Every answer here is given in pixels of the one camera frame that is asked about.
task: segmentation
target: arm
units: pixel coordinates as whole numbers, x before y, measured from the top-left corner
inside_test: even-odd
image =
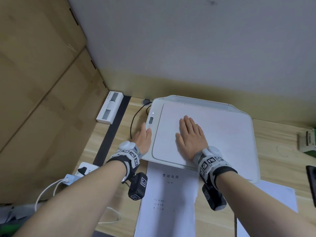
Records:
[[[142,154],[147,153],[151,130],[146,131],[143,123],[131,141]],[[106,163],[51,198],[14,237],[90,237],[125,175],[122,162]]]
[[[188,116],[180,119],[176,141],[191,161],[195,153],[208,147],[202,129]],[[315,226],[237,173],[219,174],[215,184],[250,236],[315,236]]]

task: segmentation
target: wooden desk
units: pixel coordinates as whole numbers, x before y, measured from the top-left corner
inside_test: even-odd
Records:
[[[116,152],[121,142],[129,139],[132,118],[141,106],[141,99],[131,98],[106,160]],[[147,114],[144,107],[134,119],[132,133],[146,119]],[[316,208],[313,205],[305,171],[306,165],[316,166],[316,158],[305,155],[297,150],[296,135],[298,132],[304,131],[304,129],[261,120],[253,120],[253,126],[261,179],[294,188],[299,213],[316,225]],[[98,123],[96,125],[78,165],[82,161],[93,162],[107,129],[108,125],[106,124]],[[147,164],[147,161],[141,160],[139,171],[146,172]],[[235,220],[231,208],[227,206],[222,211],[212,211],[208,207],[202,193],[203,182],[201,180],[199,185],[199,192],[195,202],[196,236],[209,236],[211,234],[213,237],[234,237]],[[134,235],[140,201],[131,200],[127,192],[128,187],[125,184],[120,185],[110,203],[110,207],[121,213],[122,220],[114,224],[99,224],[96,230],[117,237],[132,237]],[[112,218],[111,220],[114,218],[107,211],[101,218],[102,221],[106,217]]]

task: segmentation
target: person's right arm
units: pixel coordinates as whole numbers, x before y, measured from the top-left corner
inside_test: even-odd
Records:
[[[176,141],[181,154],[191,161],[208,147],[201,127],[188,116],[180,119]],[[215,184],[250,236],[316,236],[315,226],[239,174],[220,174]]]

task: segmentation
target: hand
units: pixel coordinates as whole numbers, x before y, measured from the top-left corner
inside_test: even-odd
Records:
[[[145,123],[142,123],[140,127],[140,131],[138,131],[132,138],[131,142],[134,142],[136,146],[139,148],[140,153],[145,155],[151,144],[151,129],[148,128],[146,131]]]
[[[197,152],[209,146],[202,128],[188,116],[180,119],[180,134],[176,133],[176,143],[181,155],[191,161]]]

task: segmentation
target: gray wall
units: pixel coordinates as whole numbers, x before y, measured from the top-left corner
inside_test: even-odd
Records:
[[[316,102],[316,0],[69,1],[100,69]]]

